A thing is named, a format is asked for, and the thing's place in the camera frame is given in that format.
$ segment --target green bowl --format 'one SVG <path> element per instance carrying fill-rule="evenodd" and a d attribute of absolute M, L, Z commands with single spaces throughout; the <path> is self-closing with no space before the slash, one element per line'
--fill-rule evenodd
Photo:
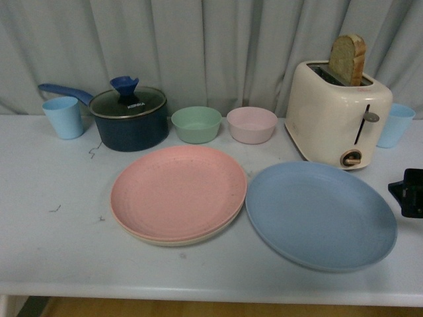
<path fill-rule="evenodd" d="M 222 115 L 216 109 L 194 106 L 176 111 L 172 115 L 179 139 L 191 144 L 207 143 L 219 131 Z"/>

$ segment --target black object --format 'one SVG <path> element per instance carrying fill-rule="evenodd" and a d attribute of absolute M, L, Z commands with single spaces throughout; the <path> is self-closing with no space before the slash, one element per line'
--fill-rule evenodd
<path fill-rule="evenodd" d="M 74 88 L 41 84 L 40 90 L 73 96 L 95 116 L 101 141 L 112 150 L 133 152 L 159 144 L 169 135 L 167 98 L 159 90 L 139 87 L 128 76 L 110 81 L 115 89 L 96 96 Z"/>
<path fill-rule="evenodd" d="M 404 180 L 388 185 L 388 190 L 401 206 L 401 215 L 423 218 L 423 170 L 407 168 Z"/>

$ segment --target cup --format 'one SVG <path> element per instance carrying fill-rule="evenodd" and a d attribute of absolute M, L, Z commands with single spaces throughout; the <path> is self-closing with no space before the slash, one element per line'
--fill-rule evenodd
<path fill-rule="evenodd" d="M 403 104 L 392 104 L 388 119 L 383 127 L 378 147 L 389 149 L 397 145 L 405 130 L 411 124 L 416 112 Z"/>
<path fill-rule="evenodd" d="M 78 100 L 57 97 L 43 103 L 42 109 L 60 139 L 74 139 L 84 132 Z"/>

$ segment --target toaster slot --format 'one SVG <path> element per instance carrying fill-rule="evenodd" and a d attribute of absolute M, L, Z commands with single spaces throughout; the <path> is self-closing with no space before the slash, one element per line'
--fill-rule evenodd
<path fill-rule="evenodd" d="M 329 69 L 328 63 L 310 63 L 307 64 L 307 66 L 310 67 L 311 70 L 313 70 L 321 79 L 329 84 L 350 87 L 350 85 L 344 79 Z M 370 86 L 372 84 L 373 83 L 363 75 L 360 86 Z"/>

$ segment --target wooden floor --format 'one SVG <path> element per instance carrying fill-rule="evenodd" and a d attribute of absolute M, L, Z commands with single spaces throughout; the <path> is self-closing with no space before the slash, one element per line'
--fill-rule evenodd
<path fill-rule="evenodd" d="M 52 297 L 41 317 L 417 317 L 423 308 Z"/>

